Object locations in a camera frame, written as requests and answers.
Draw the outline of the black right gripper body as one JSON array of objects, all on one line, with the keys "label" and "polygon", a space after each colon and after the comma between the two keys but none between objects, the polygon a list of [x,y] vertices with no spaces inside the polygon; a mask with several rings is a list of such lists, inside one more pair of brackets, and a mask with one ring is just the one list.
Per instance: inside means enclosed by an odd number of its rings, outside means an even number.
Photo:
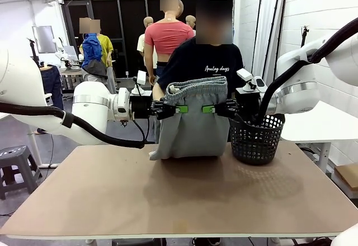
[{"label": "black right gripper body", "polygon": [[255,90],[246,92],[243,88],[235,89],[236,113],[239,116],[257,116],[260,104],[261,94]]}]

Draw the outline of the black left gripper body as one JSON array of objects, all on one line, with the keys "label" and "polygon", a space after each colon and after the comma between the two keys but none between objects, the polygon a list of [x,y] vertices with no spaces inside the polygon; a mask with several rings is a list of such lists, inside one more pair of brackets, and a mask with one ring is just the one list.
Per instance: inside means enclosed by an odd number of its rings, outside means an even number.
[{"label": "black left gripper body", "polygon": [[130,113],[132,119],[147,119],[155,116],[152,110],[153,97],[150,96],[130,96]]}]

